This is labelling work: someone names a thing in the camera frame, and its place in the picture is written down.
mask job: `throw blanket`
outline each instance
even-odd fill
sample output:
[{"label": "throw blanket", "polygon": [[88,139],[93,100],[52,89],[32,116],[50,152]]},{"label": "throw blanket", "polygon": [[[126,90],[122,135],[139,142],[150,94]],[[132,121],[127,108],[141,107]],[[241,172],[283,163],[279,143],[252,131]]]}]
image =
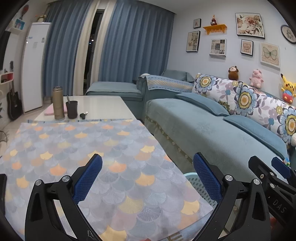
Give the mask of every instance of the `throw blanket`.
[{"label": "throw blanket", "polygon": [[102,240],[191,240],[211,215],[212,207],[138,120],[22,123],[0,159],[0,173],[7,175],[5,216],[23,239],[34,182],[72,175],[94,153],[103,168],[78,206]]},{"label": "throw blanket", "polygon": [[193,84],[186,81],[174,80],[163,76],[145,75],[148,90],[169,90],[177,93],[191,92]]}]

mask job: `pikachu plush toy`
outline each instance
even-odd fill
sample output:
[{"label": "pikachu plush toy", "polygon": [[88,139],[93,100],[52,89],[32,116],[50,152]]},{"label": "pikachu plush toy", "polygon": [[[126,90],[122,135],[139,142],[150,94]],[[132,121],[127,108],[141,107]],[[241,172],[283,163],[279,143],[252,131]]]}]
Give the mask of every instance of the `pikachu plush toy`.
[{"label": "pikachu plush toy", "polygon": [[281,77],[284,81],[284,85],[281,88],[283,91],[283,100],[289,104],[293,103],[293,97],[296,97],[296,94],[294,94],[294,89],[296,88],[296,83],[292,83],[290,81],[286,80],[286,77],[281,74]]}]

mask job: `guitar body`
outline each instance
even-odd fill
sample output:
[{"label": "guitar body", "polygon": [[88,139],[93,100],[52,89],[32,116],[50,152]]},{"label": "guitar body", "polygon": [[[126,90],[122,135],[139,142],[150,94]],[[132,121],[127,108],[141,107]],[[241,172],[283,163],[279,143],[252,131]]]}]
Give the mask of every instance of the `guitar body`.
[{"label": "guitar body", "polygon": [[22,114],[22,101],[19,99],[17,92],[13,94],[12,89],[7,93],[6,97],[7,97],[7,114],[9,119],[14,121],[17,118],[19,118]]}]

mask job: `sofa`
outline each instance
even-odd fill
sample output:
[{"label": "sofa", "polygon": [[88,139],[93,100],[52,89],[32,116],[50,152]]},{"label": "sofa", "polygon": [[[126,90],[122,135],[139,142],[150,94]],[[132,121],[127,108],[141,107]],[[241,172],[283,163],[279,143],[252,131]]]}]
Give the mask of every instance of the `sofa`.
[{"label": "sofa", "polygon": [[145,113],[145,126],[183,173],[194,172],[197,152],[224,174],[246,182],[256,177],[248,168],[252,156],[281,179],[271,160],[296,163],[290,145],[296,108],[240,81],[198,74],[192,93],[150,100]]},{"label": "sofa", "polygon": [[[185,71],[166,69],[161,76],[193,82],[194,78]],[[147,81],[141,77],[138,78],[136,84],[123,82],[95,82],[86,92],[86,95],[112,95],[120,96],[133,115],[137,119],[144,121],[146,102],[152,99],[174,98],[178,92],[155,89],[148,90]]]}]

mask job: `textured blue pad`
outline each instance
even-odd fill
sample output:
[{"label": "textured blue pad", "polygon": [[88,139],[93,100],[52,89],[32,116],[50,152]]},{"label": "textured blue pad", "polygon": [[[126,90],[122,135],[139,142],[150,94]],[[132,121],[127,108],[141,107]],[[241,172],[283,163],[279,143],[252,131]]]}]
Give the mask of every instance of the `textured blue pad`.
[{"label": "textured blue pad", "polygon": [[73,195],[73,201],[78,204],[80,201],[83,201],[89,190],[91,189],[91,186],[93,185],[96,177],[98,176],[100,170],[102,169],[103,160],[100,155],[97,155],[88,168],[84,171],[84,173],[81,175],[79,180],[74,186],[74,195]]},{"label": "textured blue pad", "polygon": [[287,167],[280,159],[274,157],[271,161],[272,167],[277,170],[283,178],[287,179],[291,177],[291,169]]},{"label": "textured blue pad", "polygon": [[219,203],[222,200],[221,184],[198,153],[193,157],[193,166],[210,198]]}]

